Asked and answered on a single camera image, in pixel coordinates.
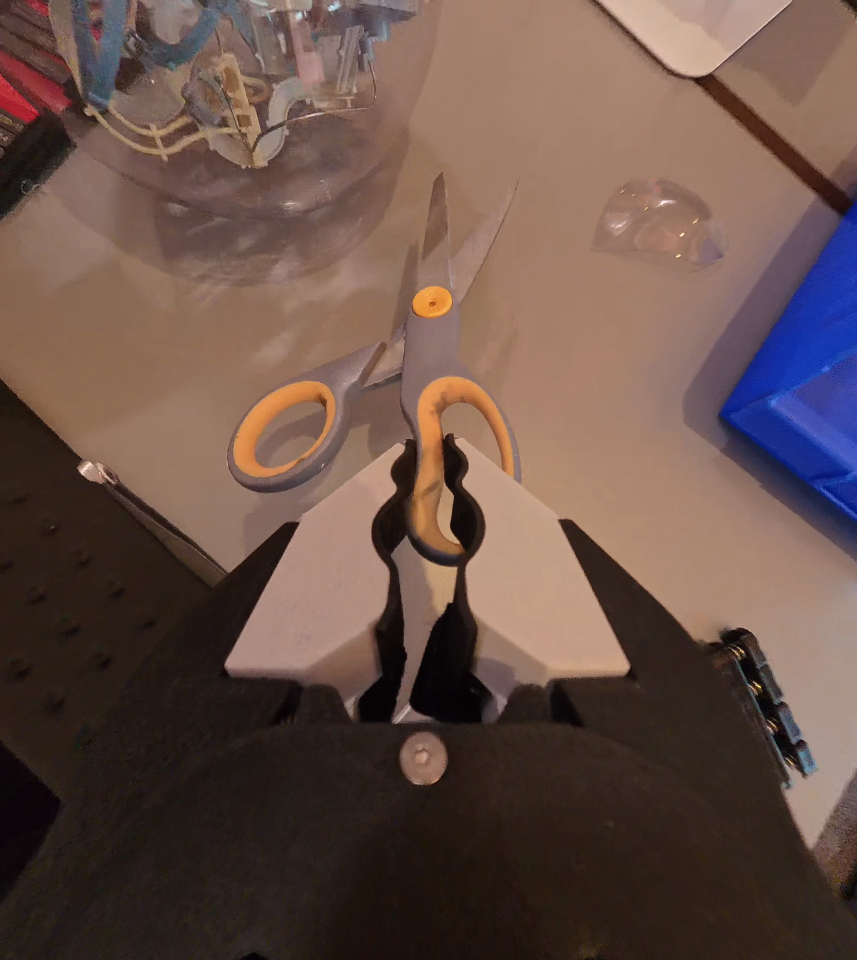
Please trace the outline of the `blue plastic bin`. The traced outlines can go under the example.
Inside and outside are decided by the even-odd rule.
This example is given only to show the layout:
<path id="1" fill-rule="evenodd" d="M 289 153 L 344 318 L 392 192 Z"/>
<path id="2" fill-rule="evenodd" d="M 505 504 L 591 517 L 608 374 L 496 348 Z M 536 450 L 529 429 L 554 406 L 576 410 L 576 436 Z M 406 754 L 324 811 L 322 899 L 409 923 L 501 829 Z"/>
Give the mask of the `blue plastic bin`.
<path id="1" fill-rule="evenodd" d="M 857 197 L 719 416 L 857 523 Z"/>

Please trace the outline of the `white card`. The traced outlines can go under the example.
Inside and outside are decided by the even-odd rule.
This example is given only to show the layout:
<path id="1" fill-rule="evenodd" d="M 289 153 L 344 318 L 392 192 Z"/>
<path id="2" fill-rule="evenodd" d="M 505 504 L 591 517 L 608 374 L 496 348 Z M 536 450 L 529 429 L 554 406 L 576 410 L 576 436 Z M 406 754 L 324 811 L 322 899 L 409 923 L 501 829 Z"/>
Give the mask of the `white card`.
<path id="1" fill-rule="evenodd" d="M 671 73 L 714 73 L 789 1 L 599 1 L 603 11 Z"/>

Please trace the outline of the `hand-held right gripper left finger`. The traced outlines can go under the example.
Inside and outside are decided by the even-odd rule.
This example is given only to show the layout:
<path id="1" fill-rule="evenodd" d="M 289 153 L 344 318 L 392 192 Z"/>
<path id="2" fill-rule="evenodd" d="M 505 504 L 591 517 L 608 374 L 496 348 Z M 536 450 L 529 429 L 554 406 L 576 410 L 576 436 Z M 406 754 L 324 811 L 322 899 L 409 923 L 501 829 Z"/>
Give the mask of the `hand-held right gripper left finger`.
<path id="1" fill-rule="evenodd" d="M 400 443 L 302 516 L 225 661 L 230 677 L 332 687 L 359 719 L 392 719 L 408 659 L 393 559 L 408 495 Z"/>

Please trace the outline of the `clear maze ball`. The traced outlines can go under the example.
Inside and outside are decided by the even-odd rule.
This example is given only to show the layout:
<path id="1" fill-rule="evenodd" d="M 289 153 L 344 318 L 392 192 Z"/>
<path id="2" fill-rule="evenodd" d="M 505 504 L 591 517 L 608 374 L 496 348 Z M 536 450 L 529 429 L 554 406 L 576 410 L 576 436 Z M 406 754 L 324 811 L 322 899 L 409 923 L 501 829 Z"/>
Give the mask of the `clear maze ball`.
<path id="1" fill-rule="evenodd" d="M 70 131 L 213 213 L 326 207 L 383 164 L 432 59 L 440 2 L 50 2 Z"/>

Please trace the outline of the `grey and yellow scissors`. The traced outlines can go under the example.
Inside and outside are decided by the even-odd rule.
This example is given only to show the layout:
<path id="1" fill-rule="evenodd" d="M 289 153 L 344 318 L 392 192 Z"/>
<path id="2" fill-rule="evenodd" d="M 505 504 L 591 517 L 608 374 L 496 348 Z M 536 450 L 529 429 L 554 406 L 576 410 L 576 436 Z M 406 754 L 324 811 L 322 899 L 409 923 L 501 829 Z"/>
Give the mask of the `grey and yellow scissors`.
<path id="1" fill-rule="evenodd" d="M 440 566 L 454 567 L 466 549 L 443 533 L 438 518 L 445 485 L 443 414 L 466 404 L 485 419 L 497 444 L 502 471 L 522 480 L 515 434 L 503 408 L 459 359 L 461 304 L 494 246 L 515 198 L 506 191 L 458 251 L 452 251 L 447 185 L 432 185 L 421 254 L 406 318 L 387 341 L 376 341 L 306 371 L 269 391 L 243 415 L 228 446 L 231 476 L 265 494 L 294 489 L 320 474 L 339 453 L 353 407 L 367 391 L 399 382 L 399 403 L 415 448 L 414 483 L 406 501 L 406 526 L 416 551 Z M 262 464 L 257 446 L 280 414 L 300 404 L 325 412 L 320 434 L 290 462 Z"/>

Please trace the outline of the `clear plastic shell piece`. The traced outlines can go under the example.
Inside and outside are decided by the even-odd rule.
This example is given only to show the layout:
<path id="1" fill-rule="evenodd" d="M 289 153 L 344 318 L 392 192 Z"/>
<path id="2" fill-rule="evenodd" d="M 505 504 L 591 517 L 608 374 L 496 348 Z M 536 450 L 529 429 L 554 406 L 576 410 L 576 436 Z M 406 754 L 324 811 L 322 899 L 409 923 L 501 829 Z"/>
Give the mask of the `clear plastic shell piece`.
<path id="1" fill-rule="evenodd" d="M 610 195 L 591 238 L 595 253 L 629 255 L 694 272 L 727 251 L 720 221 L 698 193 L 665 177 L 627 181 Z"/>

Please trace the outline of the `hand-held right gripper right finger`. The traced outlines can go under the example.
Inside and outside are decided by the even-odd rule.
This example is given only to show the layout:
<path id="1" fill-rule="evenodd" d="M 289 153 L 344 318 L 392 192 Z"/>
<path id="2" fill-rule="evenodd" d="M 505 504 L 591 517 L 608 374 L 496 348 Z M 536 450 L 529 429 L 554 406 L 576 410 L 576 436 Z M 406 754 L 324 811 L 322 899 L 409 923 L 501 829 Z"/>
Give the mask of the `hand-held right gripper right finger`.
<path id="1" fill-rule="evenodd" d="M 413 679 L 410 720 L 484 721 L 520 687 L 627 677 L 561 519 L 464 439 L 447 436 L 444 450 L 464 555 Z"/>

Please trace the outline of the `black dimpled foam pad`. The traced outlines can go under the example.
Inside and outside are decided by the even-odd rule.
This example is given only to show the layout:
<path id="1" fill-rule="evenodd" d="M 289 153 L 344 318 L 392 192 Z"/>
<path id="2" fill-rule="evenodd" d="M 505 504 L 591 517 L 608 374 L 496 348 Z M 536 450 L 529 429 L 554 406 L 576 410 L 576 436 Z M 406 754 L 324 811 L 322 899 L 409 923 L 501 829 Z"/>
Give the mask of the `black dimpled foam pad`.
<path id="1" fill-rule="evenodd" d="M 210 593 L 0 379 L 0 741 L 67 794 L 157 642 Z"/>

